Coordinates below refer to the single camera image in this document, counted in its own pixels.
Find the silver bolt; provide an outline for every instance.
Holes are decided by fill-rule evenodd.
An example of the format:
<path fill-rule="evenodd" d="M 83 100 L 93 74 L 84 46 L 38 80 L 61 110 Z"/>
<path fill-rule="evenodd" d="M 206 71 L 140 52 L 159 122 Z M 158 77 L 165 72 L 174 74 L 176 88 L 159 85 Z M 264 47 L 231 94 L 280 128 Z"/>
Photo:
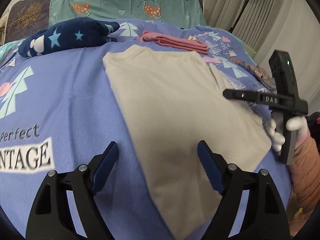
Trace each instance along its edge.
<path fill-rule="evenodd" d="M 265 169 L 262 169 L 260 172 L 263 176 L 267 176 L 269 174 L 269 172 Z"/>
<path fill-rule="evenodd" d="M 235 170 L 237 169 L 237 165 L 235 165 L 235 164 L 233 164 L 233 163 L 230 163 L 230 164 L 228 165 L 228 168 L 229 168 L 229 170 L 231 170 L 231 171 L 235 171 Z"/>
<path fill-rule="evenodd" d="M 52 177 L 55 174 L 56 174 L 56 172 L 54 170 L 48 172 L 48 176 L 49 177 Z"/>
<path fill-rule="evenodd" d="M 79 166 L 79 171 L 85 171 L 87 168 L 88 168 L 87 165 L 82 164 L 82 165 Z"/>

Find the folded beige t-shirt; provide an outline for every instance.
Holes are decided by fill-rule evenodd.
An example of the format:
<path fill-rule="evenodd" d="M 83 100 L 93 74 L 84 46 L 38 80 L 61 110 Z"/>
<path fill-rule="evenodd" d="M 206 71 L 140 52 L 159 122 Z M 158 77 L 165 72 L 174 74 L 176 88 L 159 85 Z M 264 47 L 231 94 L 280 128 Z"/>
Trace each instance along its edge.
<path fill-rule="evenodd" d="M 150 196 L 175 239 L 212 217 L 220 203 L 197 156 L 205 140 L 227 163 L 254 171 L 271 147 L 262 120 L 223 97 L 228 81 L 196 52 L 133 45 L 103 58 Z"/>

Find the person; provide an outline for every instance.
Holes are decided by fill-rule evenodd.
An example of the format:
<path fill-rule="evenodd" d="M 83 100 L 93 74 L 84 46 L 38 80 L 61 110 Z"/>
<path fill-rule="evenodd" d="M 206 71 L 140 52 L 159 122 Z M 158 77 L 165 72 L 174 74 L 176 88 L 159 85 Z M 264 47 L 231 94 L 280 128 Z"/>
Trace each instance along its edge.
<path fill-rule="evenodd" d="M 293 163 L 289 166 L 293 192 L 297 195 L 301 215 L 289 222 L 291 236 L 295 236 L 311 216 L 320 201 L 320 155 L 316 141 L 311 137 L 305 117 L 293 117 L 286 123 L 289 131 L 297 131 Z M 285 142 L 282 134 L 276 132 L 276 122 L 270 119 L 265 127 L 276 152 Z"/>

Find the white glove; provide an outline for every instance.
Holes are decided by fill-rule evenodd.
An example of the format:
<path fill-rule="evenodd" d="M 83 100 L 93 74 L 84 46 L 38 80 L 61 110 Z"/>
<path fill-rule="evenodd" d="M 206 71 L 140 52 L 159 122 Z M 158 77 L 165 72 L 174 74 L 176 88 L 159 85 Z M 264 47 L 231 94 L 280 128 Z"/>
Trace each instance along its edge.
<path fill-rule="evenodd" d="M 297 141 L 294 149 L 297 149 L 307 138 L 309 133 L 307 119 L 304 116 L 296 116 L 289 119 L 286 123 L 286 128 L 288 131 L 298 131 Z M 281 133 L 278 133 L 276 130 L 276 121 L 273 118 L 270 118 L 265 126 L 265 131 L 270 137 L 272 142 L 272 148 L 276 152 L 280 152 L 282 145 L 285 142 L 285 138 Z"/>

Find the rolled blanket with stars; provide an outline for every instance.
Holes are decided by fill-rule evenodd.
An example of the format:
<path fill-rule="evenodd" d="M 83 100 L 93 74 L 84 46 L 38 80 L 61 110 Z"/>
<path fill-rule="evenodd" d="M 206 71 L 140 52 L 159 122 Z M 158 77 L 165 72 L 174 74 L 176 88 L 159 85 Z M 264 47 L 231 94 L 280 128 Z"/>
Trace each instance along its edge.
<path fill-rule="evenodd" d="M 101 46 L 117 41 L 108 37 L 119 29 L 117 22 L 100 22 L 87 17 L 57 23 L 26 38 L 19 47 L 23 57 L 34 57 L 56 51 Z"/>

